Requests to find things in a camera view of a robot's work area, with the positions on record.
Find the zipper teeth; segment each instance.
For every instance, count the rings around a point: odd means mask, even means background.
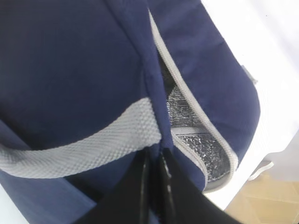
[[[218,132],[218,130],[213,126],[209,118],[206,116],[202,108],[200,107],[199,103],[191,93],[190,89],[188,88],[187,84],[184,82],[183,78],[180,75],[180,72],[178,68],[176,67],[175,62],[173,61],[170,53],[168,52],[168,49],[162,40],[162,37],[160,36],[158,27],[155,24],[155,21],[149,11],[149,17],[150,17],[150,23],[152,27],[152,32],[154,36],[154,42],[156,44],[156,47],[164,60],[164,63],[166,67],[168,68],[172,78],[174,79],[175,83],[177,84],[178,88],[182,92],[183,96],[185,97],[188,105],[191,107],[193,112],[197,115],[201,123],[206,127],[206,129],[213,135],[213,137],[219,142],[219,144],[222,146],[224,151],[226,152],[229,163],[230,163],[230,172],[229,172],[229,177],[225,181],[225,183],[216,188],[220,189],[223,186],[225,186],[230,179],[232,178],[237,166],[238,166],[238,157],[234,153],[234,151],[231,149],[230,145],[224,140],[224,138],[221,136],[221,134]]]
[[[204,176],[205,176],[205,187],[207,185],[207,181],[208,181],[208,172],[206,169],[206,165],[203,162],[203,160],[196,154],[196,152],[194,152],[190,147],[188,147],[183,141],[181,141],[175,134],[172,134],[172,138],[174,140],[174,145],[177,146],[178,148],[182,147],[185,151],[187,151],[187,153],[189,153],[195,160],[197,163],[195,163],[200,170],[203,172]]]

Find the wooden floor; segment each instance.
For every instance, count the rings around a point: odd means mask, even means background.
[[[299,182],[261,174],[246,182],[226,212],[244,224],[298,224]]]

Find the gray mesh strap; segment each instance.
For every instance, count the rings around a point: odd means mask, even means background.
[[[108,127],[67,146],[20,151],[0,145],[0,169],[18,177],[59,178],[99,167],[160,139],[150,99],[143,98]]]

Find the white table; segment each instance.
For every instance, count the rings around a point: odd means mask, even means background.
[[[261,105],[256,134],[236,174],[226,187],[206,194],[221,209],[228,206],[263,158],[284,150],[299,128],[299,71],[253,2],[203,0],[239,63],[258,81]]]

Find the navy blue bag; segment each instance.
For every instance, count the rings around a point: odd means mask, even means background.
[[[199,0],[0,9],[0,183],[31,224],[74,223],[145,148],[199,191],[229,182],[259,102]]]

